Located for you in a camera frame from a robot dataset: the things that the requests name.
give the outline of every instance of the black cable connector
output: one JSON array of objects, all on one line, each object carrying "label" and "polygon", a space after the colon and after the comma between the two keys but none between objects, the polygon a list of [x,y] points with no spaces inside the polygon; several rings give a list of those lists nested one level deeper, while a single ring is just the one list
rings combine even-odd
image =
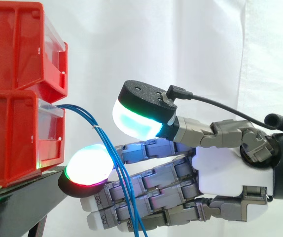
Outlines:
[{"label": "black cable connector", "polygon": [[193,93],[181,87],[170,85],[169,89],[166,92],[166,96],[169,99],[172,99],[173,101],[175,101],[176,99],[191,100],[193,97]]}]

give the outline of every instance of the black cable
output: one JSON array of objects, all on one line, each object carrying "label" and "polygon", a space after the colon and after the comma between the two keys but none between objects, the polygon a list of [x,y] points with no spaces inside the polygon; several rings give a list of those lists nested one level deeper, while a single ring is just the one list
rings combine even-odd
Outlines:
[{"label": "black cable", "polygon": [[250,116],[248,116],[248,115],[246,115],[246,114],[244,114],[244,113],[241,113],[241,112],[238,111],[238,110],[235,110],[235,109],[233,109],[233,108],[230,108],[229,106],[224,105],[224,104],[221,104],[221,103],[216,102],[216,101],[214,101],[214,100],[210,100],[210,99],[207,99],[207,98],[198,96],[198,95],[192,95],[192,99],[198,100],[198,101],[202,101],[202,102],[205,102],[205,103],[214,105],[214,106],[217,106],[217,107],[219,107],[219,108],[221,108],[221,109],[223,109],[223,110],[229,111],[229,112],[231,112],[231,113],[233,113],[233,114],[235,114],[235,115],[238,115],[239,117],[242,117],[243,119],[246,119],[246,120],[248,120],[248,121],[250,121],[250,122],[253,122],[253,123],[256,124],[256,125],[259,125],[259,126],[261,126],[261,127],[267,128],[267,129],[269,129],[269,130],[276,130],[275,127],[272,127],[272,126],[267,125],[267,124],[265,124],[265,123],[263,123],[263,122],[260,122],[259,120],[256,120],[256,119],[254,119],[254,118],[252,118],[252,117],[250,117]]},{"label": "black cable", "polygon": [[183,88],[180,88],[180,87],[177,87],[177,86],[174,86],[174,85],[171,85],[169,87],[169,89],[167,90],[166,92],[166,96],[169,98],[169,99],[172,99],[173,101],[175,99],[181,99],[181,100],[198,100],[198,101],[201,101],[201,102],[204,102],[204,103],[208,103],[208,104],[211,104],[211,105],[214,105],[216,107],[219,107],[223,110],[226,110],[226,111],[229,111],[237,116],[240,116],[242,117],[243,119],[246,119],[256,125],[259,125],[263,128],[266,128],[266,129],[269,129],[269,130],[279,130],[279,131],[283,131],[283,116],[281,115],[277,115],[277,114],[269,114],[265,117],[265,120],[264,120],[264,123],[263,122],[260,122],[259,120],[256,120],[244,113],[241,113],[240,111],[238,110],[235,110],[233,108],[230,108],[229,106],[227,105],[224,105],[224,104],[221,104],[217,101],[214,101],[214,100],[210,100],[210,99],[207,99],[207,98],[204,98],[204,97],[201,97],[201,96],[198,96],[198,95],[193,95],[192,92],[190,91],[187,91]]}]

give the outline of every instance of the black sensor cap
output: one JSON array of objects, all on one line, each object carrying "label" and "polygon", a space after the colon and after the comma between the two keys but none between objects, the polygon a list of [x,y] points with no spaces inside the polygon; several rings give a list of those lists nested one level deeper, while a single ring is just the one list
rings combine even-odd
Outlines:
[{"label": "black sensor cap", "polygon": [[177,106],[165,103],[161,96],[163,92],[166,91],[140,81],[127,80],[118,101],[138,115],[166,124],[174,116]]},{"label": "black sensor cap", "polygon": [[107,179],[90,186],[80,185],[72,182],[69,178],[66,177],[65,172],[63,172],[58,179],[58,187],[65,194],[73,198],[86,198],[100,192],[106,182]]}]

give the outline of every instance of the blue wire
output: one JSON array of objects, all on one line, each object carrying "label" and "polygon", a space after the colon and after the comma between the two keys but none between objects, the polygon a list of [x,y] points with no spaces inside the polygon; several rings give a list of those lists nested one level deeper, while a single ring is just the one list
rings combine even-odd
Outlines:
[{"label": "blue wire", "polygon": [[[58,107],[59,108],[66,108],[66,109],[72,110],[72,111],[80,114],[82,117],[84,117],[92,126],[94,126],[94,125],[98,126],[98,123],[94,119],[94,117],[88,111],[86,111],[85,109],[83,109],[83,108],[81,108],[79,106],[76,106],[76,105],[60,105]],[[105,134],[105,132],[101,128],[99,128],[99,127],[95,127],[95,130],[97,131],[97,133],[101,137],[101,139],[102,139],[103,143],[105,144],[106,149],[109,152],[109,154],[112,155],[111,158],[113,160],[116,172],[117,172],[117,174],[119,176],[119,181],[121,183],[121,186],[122,186],[122,189],[123,189],[123,193],[124,193],[124,196],[125,196],[125,200],[126,200],[126,203],[127,203],[127,206],[128,206],[128,210],[129,210],[129,214],[130,214],[130,217],[131,217],[131,220],[132,220],[135,236],[139,236],[139,233],[138,233],[138,223],[140,223],[142,231],[143,231],[144,235],[147,237],[147,233],[146,233],[145,227],[144,227],[144,225],[143,225],[143,223],[141,221],[141,218],[140,218],[140,216],[138,214],[138,210],[136,208],[134,189],[133,189],[133,186],[132,186],[132,183],[131,183],[131,179],[130,179],[130,177],[128,175],[128,172],[127,172],[126,168],[124,167],[122,161],[120,160],[120,158],[118,156],[118,153],[116,152],[116,150],[115,150],[114,146],[112,145],[111,141],[109,140],[109,138]],[[125,190],[124,184],[123,184],[123,182],[121,180],[121,175],[120,175],[120,173],[118,171],[118,167],[121,170],[121,173],[122,173],[122,176],[123,176],[123,179],[124,179],[127,191],[129,193],[129,196],[130,196],[130,199],[131,199],[131,202],[132,202],[132,206],[134,208],[134,218],[132,218],[130,203],[129,203],[129,200],[128,200],[128,197],[127,197],[127,194],[126,194],[126,190]]]},{"label": "blue wire", "polygon": [[[60,105],[60,106],[58,106],[58,107],[59,107],[59,108],[66,108],[66,109],[69,109],[69,110],[72,110],[72,111],[78,113],[79,115],[81,115],[82,117],[84,117],[92,126],[98,125],[98,123],[97,123],[96,121],[93,122],[93,119],[91,119],[89,116],[86,116],[83,112],[79,111],[77,108],[74,108],[74,106],[72,106],[72,105]],[[118,171],[118,169],[117,169],[117,168],[119,167],[119,164],[121,164],[122,162],[120,161],[120,163],[119,163],[119,162],[118,162],[118,159],[114,160],[114,153],[113,153],[112,150],[110,150],[109,144],[108,144],[108,142],[107,142],[108,139],[106,138],[106,135],[103,134],[103,130],[101,129],[101,131],[102,131],[102,133],[101,133],[101,131],[98,130],[97,127],[95,127],[95,129],[96,129],[97,133],[99,134],[99,136],[101,137],[101,139],[102,139],[102,141],[103,141],[103,143],[104,143],[104,145],[105,145],[105,147],[106,147],[108,153],[110,154],[110,156],[111,156],[111,158],[112,158],[112,160],[113,160],[113,163],[114,163],[114,166],[115,166],[117,175],[118,175],[118,177],[119,177],[120,184],[121,184],[121,186],[122,186],[122,190],[123,190],[124,197],[125,197],[125,200],[126,200],[126,203],[127,203],[127,207],[128,207],[128,210],[129,210],[129,214],[130,214],[130,217],[131,217],[131,220],[132,220],[133,229],[134,229],[134,234],[135,234],[135,236],[139,236],[138,230],[137,230],[137,228],[136,228],[136,222],[135,222],[134,218],[132,218],[133,215],[132,215],[132,211],[131,211],[129,199],[128,199],[127,194],[126,194],[126,189],[125,189],[124,184],[123,184],[123,182],[122,182],[121,175],[120,175],[120,173],[119,173],[119,171]],[[124,178],[125,176],[124,176],[123,168],[122,168],[121,166],[120,166],[119,168],[120,168],[121,173],[122,173],[122,176],[123,176],[123,178]],[[127,180],[126,180],[125,178],[124,178],[124,182],[125,182],[125,184],[126,184],[127,190],[128,190],[129,193],[131,194],[131,192],[130,192],[130,190],[129,190],[130,187],[129,187],[129,185],[127,184]]]},{"label": "blue wire", "polygon": [[[83,108],[81,108],[79,106],[76,106],[76,105],[64,105],[64,106],[74,107],[74,108],[77,108],[77,109],[83,111],[84,113],[86,113],[95,122],[95,125],[98,125],[97,121],[93,118],[93,116],[88,111],[86,111],[85,109],[83,109]],[[141,222],[141,228],[142,229],[143,229],[143,224],[142,224],[142,221],[141,221],[141,219],[139,217],[138,210],[136,208],[134,188],[133,188],[133,185],[132,185],[131,180],[129,178],[129,174],[128,174],[127,170],[125,169],[124,165],[122,164],[122,162],[121,162],[121,160],[120,160],[120,158],[119,158],[119,156],[118,156],[114,146],[112,145],[111,141],[109,140],[109,138],[107,137],[107,135],[104,133],[104,131],[102,129],[101,129],[101,132],[103,134],[104,140],[106,140],[107,143],[108,143],[108,146],[106,145],[106,147],[110,147],[112,149],[112,152],[110,152],[108,150],[109,154],[115,155],[115,157],[117,158],[117,161],[120,164],[120,169],[122,168],[124,170],[124,172],[125,172],[125,175],[128,177],[128,178],[124,177],[124,182],[126,184],[128,192],[129,192],[129,196],[130,196],[130,199],[131,199],[131,202],[132,202],[132,206],[133,206],[133,209],[134,209],[134,219],[131,218],[132,219],[132,223],[133,223],[133,226],[135,226],[135,229],[138,232],[138,222]]]},{"label": "blue wire", "polygon": [[[83,109],[82,107],[79,107],[79,106],[77,106],[77,105],[74,105],[74,107],[76,107],[77,109],[83,111],[83,112],[86,113],[88,116],[90,116],[92,119],[94,119],[93,116],[92,116],[88,111],[86,111],[85,109]],[[115,156],[118,158],[120,164],[122,165],[122,162],[121,162],[121,160],[120,160],[120,158],[119,158],[119,156],[118,156],[118,153],[116,152],[116,150],[115,150],[114,146],[112,145],[111,141],[109,140],[109,138],[107,137],[107,135],[105,134],[105,132],[104,132],[102,129],[101,129],[101,131],[102,131],[102,133],[103,133],[105,139],[109,141],[110,147],[113,149],[113,153],[115,153]],[[132,198],[131,198],[131,201],[134,202],[134,204],[132,204],[132,205],[133,205],[133,208],[134,208],[135,226],[136,226],[136,228],[138,228],[138,222],[139,222],[140,225],[141,225],[142,231],[144,232],[144,235],[147,236],[145,227],[144,227],[144,225],[143,225],[143,223],[142,223],[142,220],[141,220],[141,218],[140,218],[140,216],[139,216],[139,213],[138,213],[138,211],[137,211],[137,208],[136,208],[135,194],[134,194],[134,189],[133,189],[133,186],[132,186],[132,183],[131,183],[131,179],[129,178],[129,175],[128,175],[128,172],[127,172],[126,168],[125,168],[124,166],[123,166],[123,168],[124,168],[124,171],[125,171],[125,173],[126,173],[126,176],[128,177],[129,184],[130,184],[130,189],[131,189],[131,195],[130,195],[130,196],[132,197]]]}]

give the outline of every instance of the cable tie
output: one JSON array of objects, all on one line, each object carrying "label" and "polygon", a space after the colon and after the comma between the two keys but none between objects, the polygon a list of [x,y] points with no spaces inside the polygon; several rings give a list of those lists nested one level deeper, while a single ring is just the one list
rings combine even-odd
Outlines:
[{"label": "cable tie", "polygon": [[98,126],[98,125],[93,125],[93,126],[92,126],[92,129],[95,129],[96,127],[101,128],[101,127],[100,127],[100,126]]}]

